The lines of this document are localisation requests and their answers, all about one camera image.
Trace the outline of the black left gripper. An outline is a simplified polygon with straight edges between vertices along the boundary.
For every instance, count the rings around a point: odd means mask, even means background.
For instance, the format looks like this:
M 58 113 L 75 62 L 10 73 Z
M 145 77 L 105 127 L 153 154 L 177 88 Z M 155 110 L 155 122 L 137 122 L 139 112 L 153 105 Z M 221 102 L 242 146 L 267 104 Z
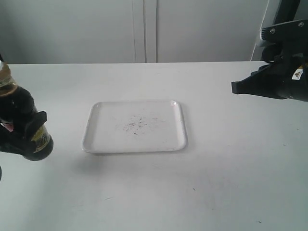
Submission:
M 21 132 L 12 130 L 11 124 L 0 124 L 0 151 L 19 154 L 26 159 L 36 159 L 36 143 L 32 137 L 47 121 L 45 111 L 23 114 L 23 129 Z

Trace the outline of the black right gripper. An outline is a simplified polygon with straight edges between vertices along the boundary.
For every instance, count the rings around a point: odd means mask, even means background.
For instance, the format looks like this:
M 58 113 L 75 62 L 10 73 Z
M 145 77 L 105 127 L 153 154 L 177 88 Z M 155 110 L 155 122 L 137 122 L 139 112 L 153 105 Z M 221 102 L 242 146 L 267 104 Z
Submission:
M 233 94 L 273 99 L 308 100 L 308 42 L 280 42 L 266 46 L 261 66 L 249 77 L 231 83 Z

